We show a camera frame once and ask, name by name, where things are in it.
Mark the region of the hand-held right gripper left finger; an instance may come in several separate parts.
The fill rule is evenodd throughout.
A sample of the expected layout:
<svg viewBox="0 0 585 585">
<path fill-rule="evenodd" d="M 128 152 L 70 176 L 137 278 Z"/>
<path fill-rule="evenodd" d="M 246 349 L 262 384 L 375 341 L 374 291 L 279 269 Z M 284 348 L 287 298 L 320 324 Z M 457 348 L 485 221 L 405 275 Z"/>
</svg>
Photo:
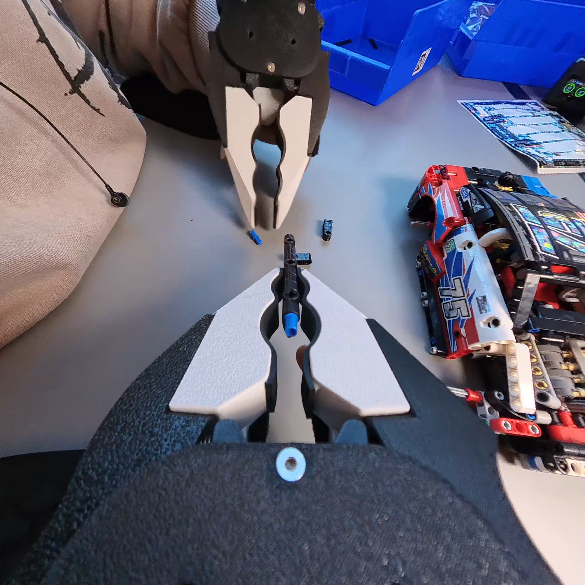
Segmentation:
<svg viewBox="0 0 585 585">
<path fill-rule="evenodd" d="M 214 415 L 246 427 L 267 411 L 271 349 L 261 317 L 275 300 L 274 269 L 216 311 L 169 403 L 175 413 Z"/>
</svg>

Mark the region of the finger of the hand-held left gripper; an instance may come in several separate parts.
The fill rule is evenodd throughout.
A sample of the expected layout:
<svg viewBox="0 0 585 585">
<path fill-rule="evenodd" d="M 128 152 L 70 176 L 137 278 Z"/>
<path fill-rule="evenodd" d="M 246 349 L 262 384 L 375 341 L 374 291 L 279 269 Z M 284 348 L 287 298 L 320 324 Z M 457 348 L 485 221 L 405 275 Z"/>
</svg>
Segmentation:
<svg viewBox="0 0 585 585">
<path fill-rule="evenodd" d="M 279 229 L 289 212 L 303 178 L 310 155 L 311 98 L 296 95 L 284 104 L 277 116 L 282 137 L 282 156 L 277 167 L 278 192 L 274 201 L 274 228 Z"/>
<path fill-rule="evenodd" d="M 250 227 L 256 227 L 257 195 L 253 186 L 256 159 L 253 143 L 261 125 L 261 106 L 245 88 L 225 88 L 226 146 L 224 152 L 240 205 Z"/>
</svg>

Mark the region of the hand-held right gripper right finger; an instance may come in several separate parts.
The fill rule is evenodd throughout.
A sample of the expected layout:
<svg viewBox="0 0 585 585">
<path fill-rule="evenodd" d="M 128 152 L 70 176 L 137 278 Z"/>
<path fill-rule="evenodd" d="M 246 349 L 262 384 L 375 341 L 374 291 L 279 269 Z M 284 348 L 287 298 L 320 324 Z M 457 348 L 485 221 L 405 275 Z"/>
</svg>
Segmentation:
<svg viewBox="0 0 585 585">
<path fill-rule="evenodd" d="M 305 413 L 338 431 L 351 419 L 410 411 L 367 318 L 308 270 L 299 270 Z"/>
</svg>

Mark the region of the long black lego axle assembly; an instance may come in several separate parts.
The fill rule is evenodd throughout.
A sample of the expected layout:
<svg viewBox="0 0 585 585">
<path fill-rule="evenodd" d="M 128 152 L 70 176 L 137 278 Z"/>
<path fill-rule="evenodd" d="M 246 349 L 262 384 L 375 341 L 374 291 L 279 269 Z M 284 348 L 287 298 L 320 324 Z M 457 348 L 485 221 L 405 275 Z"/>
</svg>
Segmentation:
<svg viewBox="0 0 585 585">
<path fill-rule="evenodd" d="M 284 237 L 284 284 L 282 287 L 282 316 L 294 312 L 300 317 L 300 292 L 296 264 L 296 240 L 292 234 Z"/>
</svg>

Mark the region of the person's left forearm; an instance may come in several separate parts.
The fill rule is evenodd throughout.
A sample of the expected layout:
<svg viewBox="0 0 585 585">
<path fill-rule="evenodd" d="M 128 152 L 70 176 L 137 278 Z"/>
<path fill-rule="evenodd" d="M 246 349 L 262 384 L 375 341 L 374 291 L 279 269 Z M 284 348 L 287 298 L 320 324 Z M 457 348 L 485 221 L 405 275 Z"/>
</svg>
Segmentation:
<svg viewBox="0 0 585 585">
<path fill-rule="evenodd" d="M 62 1 L 94 55 L 123 77 L 153 73 L 173 93 L 206 94 L 216 1 Z"/>
</svg>

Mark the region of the red white lego race car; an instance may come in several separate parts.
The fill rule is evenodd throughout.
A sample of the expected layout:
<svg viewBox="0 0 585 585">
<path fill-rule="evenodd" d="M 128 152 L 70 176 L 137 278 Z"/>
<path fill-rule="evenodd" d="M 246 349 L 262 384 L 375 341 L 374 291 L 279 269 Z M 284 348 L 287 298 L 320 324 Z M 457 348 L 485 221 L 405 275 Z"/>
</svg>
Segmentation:
<svg viewBox="0 0 585 585">
<path fill-rule="evenodd" d="M 526 469 L 584 478 L 584 208 L 536 178 L 430 166 L 408 203 L 430 353 L 478 363 L 451 388 Z"/>
</svg>

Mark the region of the blue plastic bin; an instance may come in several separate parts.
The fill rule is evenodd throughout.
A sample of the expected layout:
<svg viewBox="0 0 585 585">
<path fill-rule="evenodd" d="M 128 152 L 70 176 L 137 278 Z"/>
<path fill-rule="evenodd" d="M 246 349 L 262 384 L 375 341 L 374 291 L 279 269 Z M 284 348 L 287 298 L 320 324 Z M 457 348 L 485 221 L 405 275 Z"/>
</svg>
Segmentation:
<svg viewBox="0 0 585 585">
<path fill-rule="evenodd" d="M 446 54 L 463 77 L 550 88 L 584 56 L 584 1 L 473 1 Z"/>
<path fill-rule="evenodd" d="M 377 106 L 435 67 L 472 1 L 317 1 L 331 87 Z"/>
</svg>

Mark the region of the person's beige sweatshirt torso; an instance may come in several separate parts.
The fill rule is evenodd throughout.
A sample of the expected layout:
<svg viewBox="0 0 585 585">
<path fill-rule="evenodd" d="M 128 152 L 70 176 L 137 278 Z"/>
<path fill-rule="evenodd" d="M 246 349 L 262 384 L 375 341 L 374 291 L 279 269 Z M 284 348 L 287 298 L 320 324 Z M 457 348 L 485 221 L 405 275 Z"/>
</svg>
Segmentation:
<svg viewBox="0 0 585 585">
<path fill-rule="evenodd" d="M 146 133 L 62 1 L 1 1 L 1 81 L 37 107 L 128 196 Z M 73 291 L 117 222 L 104 185 L 1 87 L 1 346 Z"/>
</svg>

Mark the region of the holographic sticker sheet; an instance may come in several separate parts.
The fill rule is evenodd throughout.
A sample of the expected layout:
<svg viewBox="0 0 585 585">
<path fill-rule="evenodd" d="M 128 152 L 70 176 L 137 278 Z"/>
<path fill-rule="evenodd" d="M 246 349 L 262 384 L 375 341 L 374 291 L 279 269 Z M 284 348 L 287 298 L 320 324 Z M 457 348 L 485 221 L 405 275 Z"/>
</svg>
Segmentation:
<svg viewBox="0 0 585 585">
<path fill-rule="evenodd" d="M 459 100 L 492 135 L 540 174 L 583 173 L 584 132 L 535 100 Z"/>
</svg>

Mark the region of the black device green lights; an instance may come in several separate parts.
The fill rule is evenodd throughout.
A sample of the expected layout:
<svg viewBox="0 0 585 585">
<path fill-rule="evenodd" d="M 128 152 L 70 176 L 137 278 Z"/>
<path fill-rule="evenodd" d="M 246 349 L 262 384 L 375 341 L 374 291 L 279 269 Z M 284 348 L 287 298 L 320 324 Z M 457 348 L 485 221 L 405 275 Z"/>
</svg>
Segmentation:
<svg viewBox="0 0 585 585">
<path fill-rule="evenodd" d="M 584 112 L 584 57 L 578 58 L 543 99 L 557 111 Z"/>
</svg>

